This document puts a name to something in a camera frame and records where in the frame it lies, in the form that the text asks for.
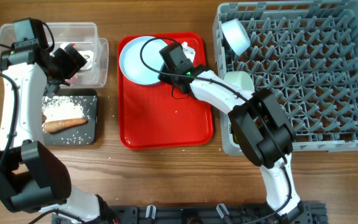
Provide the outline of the red snack wrapper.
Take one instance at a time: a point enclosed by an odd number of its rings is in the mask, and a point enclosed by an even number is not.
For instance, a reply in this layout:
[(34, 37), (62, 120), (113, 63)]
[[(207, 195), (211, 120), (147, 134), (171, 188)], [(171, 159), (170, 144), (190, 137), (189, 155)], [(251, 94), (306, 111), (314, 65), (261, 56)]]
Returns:
[[(77, 53), (76, 45), (75, 45), (75, 44), (72, 44), (72, 43), (68, 43), (68, 44), (65, 46), (64, 49), (65, 49), (65, 51), (69, 54), (69, 56), (71, 57), (71, 59), (74, 59), (74, 54)], [(66, 78), (65, 81), (68, 82), (68, 83), (73, 83), (73, 82), (75, 82), (75, 81), (76, 81), (75, 74), (70, 75), (70, 77)]]

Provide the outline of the white wrapper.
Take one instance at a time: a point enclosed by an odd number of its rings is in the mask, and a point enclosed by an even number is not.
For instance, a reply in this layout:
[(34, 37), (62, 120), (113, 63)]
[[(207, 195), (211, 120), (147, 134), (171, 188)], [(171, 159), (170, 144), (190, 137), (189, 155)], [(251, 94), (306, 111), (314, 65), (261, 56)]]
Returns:
[(79, 53), (86, 59), (85, 65), (80, 70), (89, 70), (93, 65), (94, 53), (91, 50), (81, 50)]

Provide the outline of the brown food scrap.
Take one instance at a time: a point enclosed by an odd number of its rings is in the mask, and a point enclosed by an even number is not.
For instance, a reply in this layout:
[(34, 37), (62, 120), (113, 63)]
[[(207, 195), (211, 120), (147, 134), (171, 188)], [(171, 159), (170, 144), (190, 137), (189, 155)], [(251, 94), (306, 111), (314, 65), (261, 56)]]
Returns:
[(44, 124), (46, 122), (46, 119), (47, 119), (47, 117), (44, 114), (42, 114), (42, 124)]

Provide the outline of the orange carrot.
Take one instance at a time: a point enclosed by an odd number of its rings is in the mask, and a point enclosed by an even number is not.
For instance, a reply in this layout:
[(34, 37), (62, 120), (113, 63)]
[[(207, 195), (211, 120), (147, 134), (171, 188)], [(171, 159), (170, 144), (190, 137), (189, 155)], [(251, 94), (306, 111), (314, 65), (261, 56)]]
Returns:
[(85, 118), (62, 119), (57, 121), (49, 121), (44, 124), (46, 133), (57, 133), (68, 128), (80, 126), (88, 122)]

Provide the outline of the light blue rice bowl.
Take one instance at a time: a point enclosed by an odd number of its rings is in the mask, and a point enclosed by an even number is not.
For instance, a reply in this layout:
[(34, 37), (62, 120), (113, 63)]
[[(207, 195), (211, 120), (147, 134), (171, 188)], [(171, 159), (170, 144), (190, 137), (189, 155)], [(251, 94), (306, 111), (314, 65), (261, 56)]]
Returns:
[(250, 38), (238, 19), (223, 23), (222, 32), (236, 55), (242, 55), (250, 47)]

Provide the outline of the mint green bowl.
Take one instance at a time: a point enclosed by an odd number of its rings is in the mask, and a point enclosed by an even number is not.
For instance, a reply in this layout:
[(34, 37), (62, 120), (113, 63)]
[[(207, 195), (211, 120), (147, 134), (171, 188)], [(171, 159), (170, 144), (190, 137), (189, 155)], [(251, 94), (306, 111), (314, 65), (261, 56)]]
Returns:
[(253, 79), (244, 71), (227, 72), (224, 81), (243, 90), (255, 91)]

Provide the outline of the yellow plastic cup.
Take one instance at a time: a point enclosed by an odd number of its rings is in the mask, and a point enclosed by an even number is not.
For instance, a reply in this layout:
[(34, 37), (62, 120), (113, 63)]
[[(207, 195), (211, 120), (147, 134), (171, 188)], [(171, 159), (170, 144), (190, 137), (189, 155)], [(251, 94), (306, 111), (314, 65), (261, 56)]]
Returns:
[(237, 137), (236, 137), (235, 134), (232, 134), (232, 138), (233, 138), (233, 142), (234, 142), (235, 144), (239, 144), (239, 142), (238, 142)]

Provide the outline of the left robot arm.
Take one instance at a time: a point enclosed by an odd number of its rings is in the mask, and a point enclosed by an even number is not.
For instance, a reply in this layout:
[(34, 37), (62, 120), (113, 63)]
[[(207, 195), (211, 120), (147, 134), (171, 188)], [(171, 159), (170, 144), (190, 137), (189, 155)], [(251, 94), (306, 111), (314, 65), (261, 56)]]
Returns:
[(66, 166), (45, 146), (42, 98), (56, 93), (86, 59), (72, 46), (56, 48), (45, 22), (13, 23), (16, 41), (0, 56), (4, 102), (0, 126), (0, 201), (12, 213), (54, 213), (72, 223), (118, 223), (96, 194), (71, 183)]

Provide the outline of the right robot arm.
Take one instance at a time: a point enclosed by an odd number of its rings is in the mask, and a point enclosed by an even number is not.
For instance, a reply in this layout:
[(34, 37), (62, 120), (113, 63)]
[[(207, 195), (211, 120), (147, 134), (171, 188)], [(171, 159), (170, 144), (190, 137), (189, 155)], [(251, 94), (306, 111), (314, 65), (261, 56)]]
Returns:
[(241, 152), (261, 170), (268, 206), (282, 217), (293, 214), (300, 203), (291, 174), (295, 130), (274, 94), (243, 90), (203, 65), (194, 66), (178, 42), (159, 54), (167, 67), (163, 80), (227, 114)]

